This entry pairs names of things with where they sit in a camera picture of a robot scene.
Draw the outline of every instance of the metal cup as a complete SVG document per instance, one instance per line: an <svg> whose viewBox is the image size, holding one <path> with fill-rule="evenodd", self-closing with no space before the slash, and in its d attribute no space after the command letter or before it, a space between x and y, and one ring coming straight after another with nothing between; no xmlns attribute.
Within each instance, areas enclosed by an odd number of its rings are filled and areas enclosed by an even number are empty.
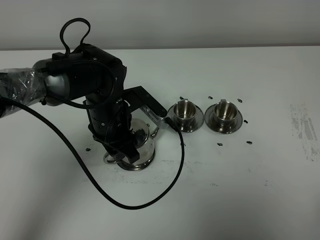
<svg viewBox="0 0 320 240"><path fill-rule="evenodd" d="M189 125L195 119L196 105L187 99L178 101L173 106L174 120L180 125Z"/></svg>
<svg viewBox="0 0 320 240"><path fill-rule="evenodd" d="M221 126L226 127L236 122L238 108L233 103L221 99L213 110L213 119Z"/></svg>

